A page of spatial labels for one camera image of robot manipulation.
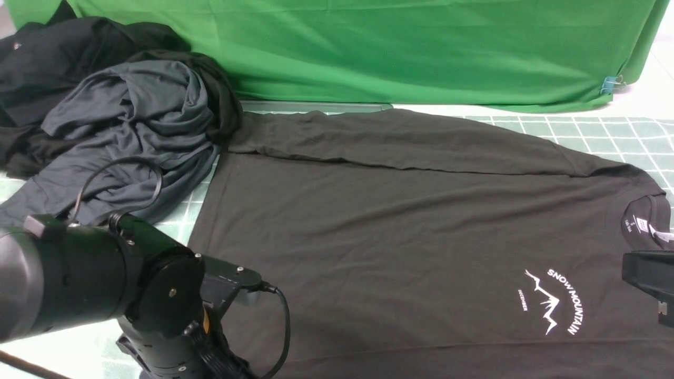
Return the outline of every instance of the gray shirt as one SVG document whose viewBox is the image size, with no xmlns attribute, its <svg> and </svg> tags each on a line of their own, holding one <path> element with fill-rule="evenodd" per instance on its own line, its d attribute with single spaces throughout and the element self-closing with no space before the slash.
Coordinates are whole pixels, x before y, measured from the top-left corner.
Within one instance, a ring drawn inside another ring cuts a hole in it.
<svg viewBox="0 0 674 379">
<path fill-rule="evenodd" d="M 146 158 L 163 172 L 161 195 L 135 212 L 148 222 L 168 214 L 211 170 L 219 149 L 206 137 L 213 118 L 204 83 L 175 61 L 117 65 L 86 78 L 54 108 L 42 128 L 76 139 L 94 136 L 55 159 L 0 205 L 0 225 L 20 226 L 29 214 L 67 212 L 85 180 L 126 156 Z M 145 204 L 156 185 L 148 167 L 111 167 L 88 187 L 78 221 Z"/>
</svg>

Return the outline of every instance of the t-shirt sleeve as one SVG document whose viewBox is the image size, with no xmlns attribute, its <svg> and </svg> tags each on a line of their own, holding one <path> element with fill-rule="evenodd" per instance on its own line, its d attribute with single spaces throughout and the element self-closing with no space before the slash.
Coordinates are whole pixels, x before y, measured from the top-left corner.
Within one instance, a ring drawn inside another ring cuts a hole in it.
<svg viewBox="0 0 674 379">
<path fill-rule="evenodd" d="M 591 175 L 625 165 L 468 119 L 392 109 L 246 114 L 229 151 L 391 169 L 498 175 Z"/>
</svg>

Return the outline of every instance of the grid pattern mat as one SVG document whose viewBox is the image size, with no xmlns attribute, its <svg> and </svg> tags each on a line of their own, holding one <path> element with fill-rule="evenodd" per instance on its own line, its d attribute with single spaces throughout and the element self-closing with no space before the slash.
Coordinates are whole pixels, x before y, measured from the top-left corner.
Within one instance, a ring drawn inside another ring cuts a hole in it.
<svg viewBox="0 0 674 379">
<path fill-rule="evenodd" d="M 259 109 L 251 110 L 263 113 Z M 293 113 L 292 111 L 274 110 L 274 113 Z M 350 109 L 349 111 L 372 110 Z M 328 114 L 336 113 L 332 111 L 334 109 L 326 109 Z M 650 173 L 655 181 L 667 191 L 668 199 L 674 198 L 674 143 L 672 141 L 674 120 L 643 117 L 543 116 L 463 116 L 463 118 L 542 137 L 567 148 L 595 154 L 613 161 L 631 163 Z M 206 190 L 212 175 L 213 170 L 187 199 L 178 204 L 171 215 L 157 224 L 157 227 L 178 241 L 187 243 L 206 197 Z M 22 181 L 8 179 L 5 176 L 0 177 L 0 200 L 10 197 L 21 184 L 23 184 Z M 17 341 L 2 346 L 2 349 L 76 379 L 137 378 L 140 369 L 129 357 L 120 353 L 114 344 L 119 333 L 116 323 L 105 322 Z M 34 378 L 2 365 L 0 365 L 0 377 Z"/>
</svg>

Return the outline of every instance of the cable connector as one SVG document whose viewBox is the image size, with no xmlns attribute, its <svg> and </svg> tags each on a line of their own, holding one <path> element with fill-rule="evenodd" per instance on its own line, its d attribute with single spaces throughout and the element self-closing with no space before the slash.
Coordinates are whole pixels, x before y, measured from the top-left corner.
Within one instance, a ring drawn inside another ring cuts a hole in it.
<svg viewBox="0 0 674 379">
<path fill-rule="evenodd" d="M 269 284 L 269 282 L 262 281 L 262 288 L 260 289 L 260 291 L 268 293 L 278 293 L 278 287 Z"/>
</svg>

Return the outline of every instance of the green backdrop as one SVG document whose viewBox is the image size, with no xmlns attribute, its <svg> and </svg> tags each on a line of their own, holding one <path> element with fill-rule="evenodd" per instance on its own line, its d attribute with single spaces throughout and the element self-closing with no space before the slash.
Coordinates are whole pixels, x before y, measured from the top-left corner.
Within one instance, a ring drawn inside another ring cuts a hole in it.
<svg viewBox="0 0 674 379">
<path fill-rule="evenodd" d="M 17 26 L 59 0 L 6 0 Z M 244 96 L 572 111 L 638 79 L 669 0 L 71 0 L 172 26 Z"/>
</svg>

